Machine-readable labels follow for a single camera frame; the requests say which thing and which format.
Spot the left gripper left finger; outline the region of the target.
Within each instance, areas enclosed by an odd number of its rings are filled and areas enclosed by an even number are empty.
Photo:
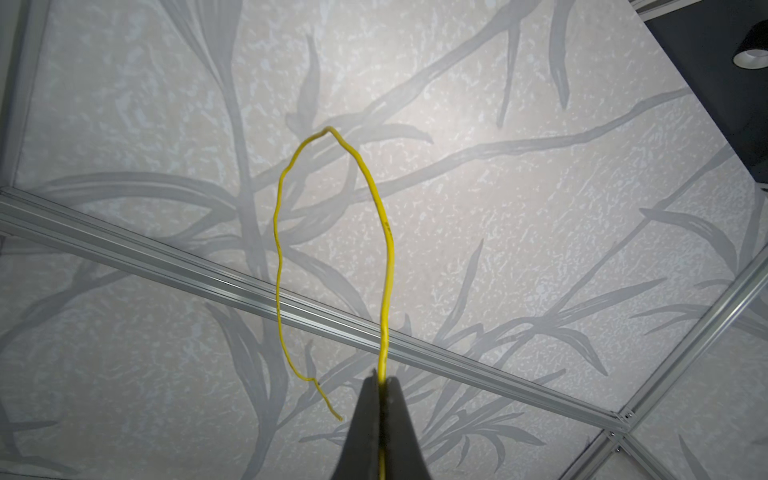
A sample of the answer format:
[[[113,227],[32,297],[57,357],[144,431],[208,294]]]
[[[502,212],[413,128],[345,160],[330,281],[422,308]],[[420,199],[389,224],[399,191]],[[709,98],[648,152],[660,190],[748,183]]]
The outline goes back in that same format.
[[[362,384],[332,480],[377,480],[380,461],[381,400],[377,372]]]

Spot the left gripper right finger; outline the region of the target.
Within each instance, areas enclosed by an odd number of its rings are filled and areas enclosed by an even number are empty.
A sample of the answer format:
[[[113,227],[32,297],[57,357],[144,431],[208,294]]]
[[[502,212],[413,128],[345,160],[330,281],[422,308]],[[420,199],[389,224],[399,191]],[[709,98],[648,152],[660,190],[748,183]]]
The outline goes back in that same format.
[[[431,479],[396,377],[386,380],[381,394],[381,478]]]

